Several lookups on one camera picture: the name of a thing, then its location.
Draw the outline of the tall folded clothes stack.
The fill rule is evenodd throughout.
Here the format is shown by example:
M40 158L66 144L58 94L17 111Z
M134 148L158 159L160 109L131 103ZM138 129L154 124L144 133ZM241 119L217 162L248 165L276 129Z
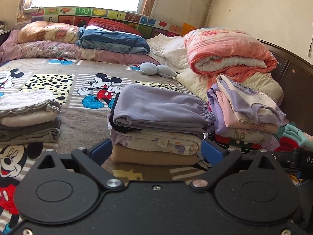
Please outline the tall folded clothes stack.
M267 145L286 117L271 97L222 74L207 97L215 134L237 142Z

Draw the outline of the colourful alphabet headboard mat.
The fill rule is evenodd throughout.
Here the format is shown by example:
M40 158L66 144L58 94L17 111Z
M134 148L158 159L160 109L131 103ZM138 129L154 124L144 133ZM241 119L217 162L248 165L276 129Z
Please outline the colourful alphabet headboard mat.
M196 30L196 27L186 23L179 26L132 12L90 7L44 7L27 17L23 16L21 12L17 12L16 24L48 21L82 27L88 24L93 18L103 18L124 23L140 32L145 39L153 38L160 33L168 37L184 36L188 32Z

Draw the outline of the black folded garment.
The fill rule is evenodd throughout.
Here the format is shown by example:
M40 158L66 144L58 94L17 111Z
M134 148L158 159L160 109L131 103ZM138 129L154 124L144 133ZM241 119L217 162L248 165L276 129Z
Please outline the black folded garment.
M109 116L109 123L110 123L111 127L112 127L115 131L117 131L117 132L120 132L120 133L123 133L123 134L127 134L127 133L130 133L130 132L134 132L134 131L137 130L136 128L131 128L131 127L125 127L125 126L116 125L115 122L114 122L114 114L115 114L115 109L116 109L117 101L118 101L118 99L119 99L119 95L120 95L120 93L117 93L115 99L112 100L112 102L111 102L112 107L111 107L111 112L110 112L110 116Z

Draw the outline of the floral folded blanket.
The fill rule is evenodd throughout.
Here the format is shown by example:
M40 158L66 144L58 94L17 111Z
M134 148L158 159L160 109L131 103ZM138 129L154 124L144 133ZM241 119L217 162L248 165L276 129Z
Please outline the floral folded blanket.
M108 123L110 140L114 145L138 151L167 152L178 155L193 155L201 149L201 139L193 134L135 130L126 134L116 131Z

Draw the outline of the purple floral quilt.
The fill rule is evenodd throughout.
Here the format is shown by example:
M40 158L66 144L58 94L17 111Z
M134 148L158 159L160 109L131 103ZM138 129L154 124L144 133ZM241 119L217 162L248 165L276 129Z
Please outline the purple floral quilt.
M1 65L22 58L56 58L98 61L121 65L141 65L159 62L148 55L122 54L106 50L85 49L76 44L49 40L18 43L19 30L11 31L9 37L1 45Z

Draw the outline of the pink rolled quilt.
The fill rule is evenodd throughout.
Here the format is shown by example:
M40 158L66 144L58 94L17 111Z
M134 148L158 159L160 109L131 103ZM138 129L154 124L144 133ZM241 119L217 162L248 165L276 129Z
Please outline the pink rolled quilt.
M259 40L246 32L201 28L185 35L187 61L196 73L218 71L231 78L237 73L271 72L277 60Z

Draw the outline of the blue folded quilt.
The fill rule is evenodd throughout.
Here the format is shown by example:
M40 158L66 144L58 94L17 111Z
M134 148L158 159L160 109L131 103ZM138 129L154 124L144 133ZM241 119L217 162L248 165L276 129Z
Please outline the blue folded quilt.
M146 55L150 46L137 34L110 31L97 26L81 27L76 44L85 49L106 50L122 54Z

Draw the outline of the lavender sweatpants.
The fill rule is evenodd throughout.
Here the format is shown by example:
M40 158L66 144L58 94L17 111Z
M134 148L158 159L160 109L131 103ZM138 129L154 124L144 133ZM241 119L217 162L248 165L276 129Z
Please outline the lavender sweatpants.
M214 130L215 115L195 95L140 84L125 86L117 101L116 125L198 135Z

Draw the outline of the dark side desk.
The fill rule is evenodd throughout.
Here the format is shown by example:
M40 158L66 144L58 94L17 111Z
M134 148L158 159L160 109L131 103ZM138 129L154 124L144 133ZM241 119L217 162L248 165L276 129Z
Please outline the dark side desk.
M10 36L11 29L7 29L7 23L0 21L0 45L2 45Z

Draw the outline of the grey folded clothes stack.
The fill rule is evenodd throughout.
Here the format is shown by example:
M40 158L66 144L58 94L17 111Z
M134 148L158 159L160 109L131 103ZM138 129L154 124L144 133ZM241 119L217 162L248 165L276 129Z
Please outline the grey folded clothes stack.
M49 90L1 93L1 145L55 143L62 107Z

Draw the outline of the red folded blanket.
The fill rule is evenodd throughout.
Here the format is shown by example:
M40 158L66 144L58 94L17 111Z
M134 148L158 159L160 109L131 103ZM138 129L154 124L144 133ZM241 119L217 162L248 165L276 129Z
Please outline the red folded blanket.
M109 19L104 19L104 18L92 18L88 26L97 26L101 27L110 31L121 31L121 32L127 32L127 33L132 33L136 34L138 36L141 36L141 33L134 29L133 27L123 24L114 20L109 20Z

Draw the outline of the orange patterned pillow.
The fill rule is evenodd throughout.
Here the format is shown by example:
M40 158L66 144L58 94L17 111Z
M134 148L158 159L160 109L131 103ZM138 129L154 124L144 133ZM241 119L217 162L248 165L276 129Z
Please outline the orange patterned pillow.
M24 26L18 36L18 43L35 41L55 41L63 43L76 43L80 28L65 23L36 21Z

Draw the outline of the white cream quilt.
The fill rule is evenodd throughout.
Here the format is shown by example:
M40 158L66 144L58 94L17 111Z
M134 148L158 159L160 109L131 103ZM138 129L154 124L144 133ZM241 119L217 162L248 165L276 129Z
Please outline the white cream quilt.
M147 43L150 47L150 57L169 66L177 73L176 80L179 83L202 100L207 100L206 92L212 84L216 83L216 77L220 72L194 72L187 61L184 37L167 37L159 34L148 39ZM270 72L262 73L254 70L251 73L237 73L231 77L246 87L267 94L278 105L284 98L282 87L273 79Z

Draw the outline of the light blue plush toy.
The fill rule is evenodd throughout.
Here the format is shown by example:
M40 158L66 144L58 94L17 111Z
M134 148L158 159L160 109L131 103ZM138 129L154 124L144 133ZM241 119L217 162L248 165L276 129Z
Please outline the light blue plush toy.
M155 65L153 63L148 62L142 63L139 66L139 72L148 76L159 75L167 79L175 78L177 76L177 73L167 65L163 64Z

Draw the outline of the beige folded blanket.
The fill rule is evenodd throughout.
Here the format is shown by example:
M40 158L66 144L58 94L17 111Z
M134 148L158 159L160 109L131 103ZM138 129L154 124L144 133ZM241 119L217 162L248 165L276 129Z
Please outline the beige folded blanket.
M111 159L115 163L135 163L140 165L194 165L197 162L197 154L185 156L167 152L140 151L117 144L112 147Z

